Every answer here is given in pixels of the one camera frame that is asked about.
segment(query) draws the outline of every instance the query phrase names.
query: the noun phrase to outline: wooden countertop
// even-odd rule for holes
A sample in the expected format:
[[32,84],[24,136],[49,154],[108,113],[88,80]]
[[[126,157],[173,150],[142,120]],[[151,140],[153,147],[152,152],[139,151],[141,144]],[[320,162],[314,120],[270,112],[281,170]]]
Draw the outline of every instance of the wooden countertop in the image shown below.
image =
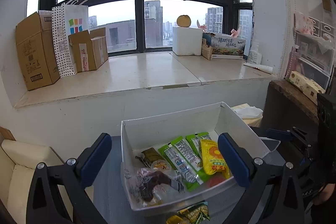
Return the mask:
[[317,106],[301,91],[286,80],[272,80],[269,84],[298,106],[314,123],[319,124]]

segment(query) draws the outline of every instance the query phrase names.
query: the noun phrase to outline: shopping bag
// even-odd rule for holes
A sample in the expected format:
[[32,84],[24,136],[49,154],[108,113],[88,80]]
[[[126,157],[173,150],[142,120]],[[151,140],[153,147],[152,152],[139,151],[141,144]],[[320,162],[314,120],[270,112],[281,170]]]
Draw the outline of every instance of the shopping bag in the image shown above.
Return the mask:
[[77,5],[78,1],[70,0],[52,8],[52,36],[60,77],[77,73],[68,36],[89,29],[88,6],[82,5],[88,0]]

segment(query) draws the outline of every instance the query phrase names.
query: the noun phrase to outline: white bottle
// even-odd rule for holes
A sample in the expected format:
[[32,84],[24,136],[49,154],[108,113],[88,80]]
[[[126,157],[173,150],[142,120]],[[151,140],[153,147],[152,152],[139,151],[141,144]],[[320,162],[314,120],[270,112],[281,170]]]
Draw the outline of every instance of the white bottle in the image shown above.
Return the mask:
[[261,53],[258,52],[259,43],[253,42],[252,47],[247,58],[247,63],[259,65],[261,63]]

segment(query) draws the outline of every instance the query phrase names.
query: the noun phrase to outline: metal screw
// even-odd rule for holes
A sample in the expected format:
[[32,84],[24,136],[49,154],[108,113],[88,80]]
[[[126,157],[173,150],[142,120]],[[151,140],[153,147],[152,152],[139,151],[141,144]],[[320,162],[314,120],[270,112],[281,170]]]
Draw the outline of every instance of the metal screw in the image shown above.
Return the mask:
[[42,169],[44,167],[44,163],[43,162],[40,162],[38,165],[37,165],[37,168],[38,169]]
[[74,165],[75,163],[76,163],[76,159],[74,159],[74,158],[71,158],[71,159],[67,160],[68,165]]
[[289,168],[289,169],[292,169],[294,166],[293,166],[293,163],[291,162],[287,162],[286,163],[286,166]]
[[264,161],[262,159],[260,159],[260,158],[255,158],[254,159],[254,163],[258,164],[258,165],[262,165],[264,163]]

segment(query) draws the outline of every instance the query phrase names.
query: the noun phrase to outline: person's hand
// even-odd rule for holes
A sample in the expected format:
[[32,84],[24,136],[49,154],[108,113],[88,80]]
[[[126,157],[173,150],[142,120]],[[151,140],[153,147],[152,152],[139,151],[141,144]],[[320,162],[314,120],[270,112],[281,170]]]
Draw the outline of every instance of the person's hand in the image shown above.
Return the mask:
[[328,184],[319,195],[314,198],[313,204],[320,205],[323,202],[326,202],[333,194],[335,190],[335,184]]

